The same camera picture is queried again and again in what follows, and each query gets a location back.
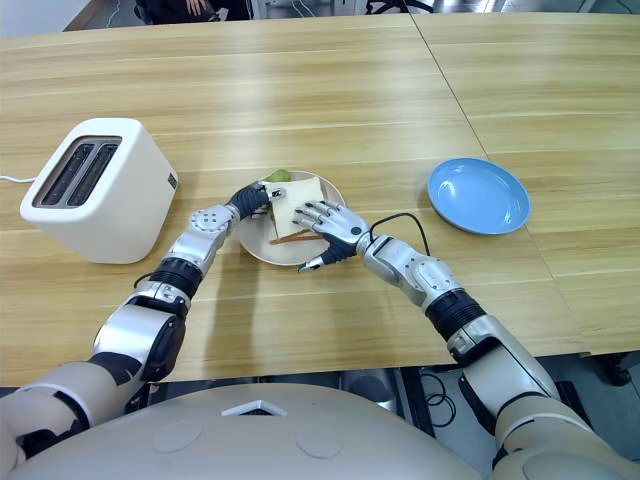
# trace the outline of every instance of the toaster slot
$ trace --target toaster slot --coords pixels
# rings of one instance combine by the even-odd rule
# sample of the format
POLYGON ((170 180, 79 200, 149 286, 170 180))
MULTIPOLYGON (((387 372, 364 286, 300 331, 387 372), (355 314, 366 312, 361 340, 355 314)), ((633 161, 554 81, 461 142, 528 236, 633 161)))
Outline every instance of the toaster slot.
POLYGON ((76 185, 76 189, 69 198, 67 205, 79 207, 87 201, 117 149, 117 143, 103 143, 100 146, 98 153, 93 157, 91 165, 85 170, 82 179, 76 185))

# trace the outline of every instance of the robotic hand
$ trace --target robotic hand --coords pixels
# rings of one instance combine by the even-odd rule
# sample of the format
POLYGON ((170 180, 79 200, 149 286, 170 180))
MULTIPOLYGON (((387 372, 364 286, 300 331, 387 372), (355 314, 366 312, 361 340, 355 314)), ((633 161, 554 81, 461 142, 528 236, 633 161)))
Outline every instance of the robotic hand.
POLYGON ((348 208, 328 200, 307 203, 296 210, 294 223, 322 234, 329 248, 298 268, 299 272, 316 270, 323 265, 345 260, 357 254, 360 239, 369 232, 369 225, 348 208))
POLYGON ((460 389, 479 423, 495 435, 495 479, 640 478, 570 408, 535 358, 454 280, 441 260, 388 235, 330 202, 306 205, 296 222, 323 235, 329 249, 300 272, 360 255, 431 320, 463 367, 460 389))
POLYGON ((233 227, 282 197, 259 183, 226 205, 198 210, 147 281, 96 336, 86 362, 63 364, 0 400, 0 478, 60 441, 122 415, 150 381, 167 376, 185 334, 191 299, 233 227))

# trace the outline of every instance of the wooden table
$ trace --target wooden table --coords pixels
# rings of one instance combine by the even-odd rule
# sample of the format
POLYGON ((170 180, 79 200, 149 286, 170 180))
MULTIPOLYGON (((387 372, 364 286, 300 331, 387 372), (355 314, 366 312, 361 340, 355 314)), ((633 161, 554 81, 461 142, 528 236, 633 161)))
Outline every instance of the wooden table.
POLYGON ((594 354, 640 349, 640 18, 416 17, 594 354))
MULTIPOLYGON (((0 183, 1 382, 21 384, 59 363, 87 358, 99 326, 129 294, 133 279, 156 266, 191 211, 224 202, 238 187, 280 167, 329 178, 369 221, 400 210, 416 213, 432 252, 534 354, 640 347, 640 326, 631 321, 637 302, 624 295, 638 284, 633 208, 640 192, 632 162, 638 137, 630 133, 638 131, 638 82, 630 73, 639 66, 637 36, 629 28, 615 38, 628 20, 592 16, 602 36, 616 44, 609 50, 594 39, 600 56, 593 57, 606 63, 608 55, 618 55, 622 63, 628 56, 628 74, 621 74, 617 87, 627 98, 609 103, 619 97, 605 95, 598 83, 605 82, 602 76, 594 83, 577 80, 583 96, 600 99, 593 105, 626 106, 629 113, 609 114, 598 124, 605 142, 599 144, 591 132, 580 149, 569 140, 582 137, 589 116, 576 125, 573 117, 566 123, 556 119, 554 128, 562 134, 547 136, 562 148, 552 155, 547 151, 553 148, 540 140, 545 131, 534 129, 529 138, 527 124, 518 123, 518 111, 525 120, 535 113, 535 98, 518 96, 515 88, 499 98, 496 88, 497 101, 483 102, 473 84, 465 89, 463 74, 454 78, 456 64, 465 63, 456 61, 465 45, 457 53, 449 45, 453 17, 476 35, 482 32, 473 30, 473 18, 478 25, 489 21, 480 15, 420 17, 420 32, 408 15, 335 17, 72 32, 0 43, 3 174, 36 174, 64 135, 86 118, 126 116, 144 123, 181 180, 157 245, 142 262, 124 266, 87 263, 27 225, 18 214, 26 186, 0 183), (423 35, 434 36, 433 44, 425 45, 423 35), (465 92, 484 114, 471 107, 466 112, 465 92), (492 103, 493 115, 487 113, 492 103), (509 112, 516 119, 500 122, 509 112), (482 117, 498 123, 483 130, 482 117), (517 135, 508 130, 518 125, 517 135), (542 145, 542 152, 531 151, 531 143, 542 145), (602 147, 599 154, 594 145, 602 147), (596 176, 602 153, 608 162, 604 180, 596 176), (455 156, 488 156, 521 176, 534 201, 529 228, 481 237, 442 221, 426 197, 425 182, 437 163, 455 156), (615 218, 605 211, 607 202, 619 207, 615 218), (620 302, 618 313, 597 318, 620 302), (591 340, 604 327, 612 332, 602 336, 600 349, 586 343, 585 337, 591 340)), ((582 17, 563 17, 567 42, 572 35, 587 42, 580 27, 588 25, 571 23, 582 17)), ((499 20, 492 26, 509 51, 508 39, 524 33, 509 26, 510 16, 504 18, 504 33, 499 20)), ((530 29, 534 35, 535 22, 530 29)), ((466 47, 478 50, 475 42, 466 47)), ((516 57, 517 50, 511 51, 516 57)), ((549 76, 562 78, 564 59, 554 58, 545 60, 549 76)), ((588 60, 576 58, 576 67, 588 60)), ((509 71, 499 55, 472 64, 484 67, 485 77, 474 76, 490 85, 492 64, 509 71)), ((581 97, 558 89, 555 98, 549 108, 562 101, 578 105, 581 97)), ((408 222, 381 231, 419 246, 408 222)), ((298 275, 255 260, 231 238, 195 298, 169 378, 448 362, 444 342, 419 310, 360 261, 298 275)))

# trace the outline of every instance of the black rubber joint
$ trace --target black rubber joint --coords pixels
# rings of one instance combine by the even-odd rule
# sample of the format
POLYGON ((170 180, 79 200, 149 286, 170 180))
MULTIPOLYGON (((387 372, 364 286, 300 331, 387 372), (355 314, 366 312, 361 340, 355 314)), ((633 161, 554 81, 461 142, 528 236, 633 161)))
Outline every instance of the black rubber joint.
POLYGON ((229 203, 240 212, 240 220, 248 217, 258 208, 269 204, 269 196, 264 190, 258 190, 252 185, 244 187, 233 194, 229 203))
POLYGON ((447 341, 467 323, 486 315, 486 312, 464 289, 459 288, 438 297, 429 305, 425 315, 447 341))
POLYGON ((202 272, 182 258, 165 258, 149 280, 171 285, 182 290, 189 298, 193 298, 202 281, 202 272))
POLYGON ((329 242, 329 248, 321 255, 322 262, 325 265, 331 265, 356 255, 355 245, 343 242, 333 235, 325 235, 324 237, 329 242))

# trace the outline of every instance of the floor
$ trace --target floor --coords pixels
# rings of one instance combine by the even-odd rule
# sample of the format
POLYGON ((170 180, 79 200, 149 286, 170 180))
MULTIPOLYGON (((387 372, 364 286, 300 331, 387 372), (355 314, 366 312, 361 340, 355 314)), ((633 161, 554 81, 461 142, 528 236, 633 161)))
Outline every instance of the floor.
MULTIPOLYGON (((424 0, 426 3, 433 5, 436 13, 482 13, 497 11, 496 5, 500 0, 424 0)), ((590 3, 590 0, 504 0, 502 12, 578 12, 581 7, 590 3)), ((315 15, 330 15, 331 9, 328 7, 326 0, 306 0, 302 5, 308 6, 315 15)), ((133 14, 135 0, 103 0, 100 10, 93 16, 86 29, 110 27, 130 27, 142 25, 142 21, 133 14)), ((389 10, 389 13, 396 13, 399 9, 389 10)), ((640 0, 595 0, 592 13, 618 13, 635 15, 640 14, 640 0)), ((285 7, 272 8, 270 12, 271 18, 276 17, 296 17, 305 16, 308 13, 302 6, 291 8, 289 2, 285 7)))

